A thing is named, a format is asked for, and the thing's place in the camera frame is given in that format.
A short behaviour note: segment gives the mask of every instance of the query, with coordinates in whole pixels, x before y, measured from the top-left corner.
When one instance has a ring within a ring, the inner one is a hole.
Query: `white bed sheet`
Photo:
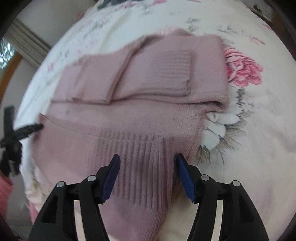
[[[224,114],[207,115],[198,167],[216,181],[240,180],[270,241],[275,241],[296,212],[296,63],[276,34],[239,1],[129,1],[88,11],[36,72],[15,126],[35,122],[39,113],[46,113],[66,65],[84,54],[112,52],[142,35],[165,34],[176,27],[196,35],[218,34],[234,47],[228,48],[226,58],[231,105]],[[27,197],[39,210],[52,187],[40,185],[42,175],[31,160],[30,142],[22,142],[21,173]],[[158,240],[186,240],[196,209],[182,192]],[[217,223],[213,240],[218,240]]]

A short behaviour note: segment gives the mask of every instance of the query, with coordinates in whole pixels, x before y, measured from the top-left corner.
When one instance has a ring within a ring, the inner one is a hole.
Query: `beige fabric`
[[[4,38],[36,68],[41,65],[50,50],[47,44],[18,19],[10,25]]]

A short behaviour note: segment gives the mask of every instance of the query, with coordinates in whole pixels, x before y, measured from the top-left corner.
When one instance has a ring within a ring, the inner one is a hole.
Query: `blue gripper pad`
[[[191,176],[189,175],[189,172],[183,160],[178,159],[178,162],[179,162],[179,175],[180,175],[185,193],[187,195],[187,198],[189,198],[192,202],[194,202],[195,201],[195,184]]]
[[[116,178],[118,176],[118,172],[120,169],[120,157],[119,155],[114,155],[112,161],[110,162],[108,174],[105,178],[102,190],[102,197],[101,199],[105,202],[110,198],[112,193],[112,189],[114,187]]]

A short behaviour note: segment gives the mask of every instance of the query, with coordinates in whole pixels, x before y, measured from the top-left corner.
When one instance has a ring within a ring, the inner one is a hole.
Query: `wooden frame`
[[[6,66],[1,78],[0,78],[0,105],[2,102],[2,99],[4,97],[6,88],[9,84],[9,81],[11,77],[13,76],[16,68],[18,67],[18,64],[22,60],[22,56],[18,53],[15,52],[14,56],[11,58],[9,61],[8,65]]]

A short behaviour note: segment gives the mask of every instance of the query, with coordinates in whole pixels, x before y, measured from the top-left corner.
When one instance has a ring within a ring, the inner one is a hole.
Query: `bed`
[[[254,202],[270,241],[276,241],[296,212],[296,62],[272,29],[236,0],[127,1],[90,9],[53,47],[32,79],[15,127],[38,121],[66,65],[85,54],[109,53],[146,34],[183,28],[196,35],[217,34],[225,49],[229,108],[208,113],[196,162],[216,181],[240,180]],[[21,173],[26,195],[40,210],[53,187],[23,144]],[[197,206],[180,191],[158,241],[186,240]],[[218,240],[222,203],[212,240]],[[79,212],[77,230],[83,240]]]

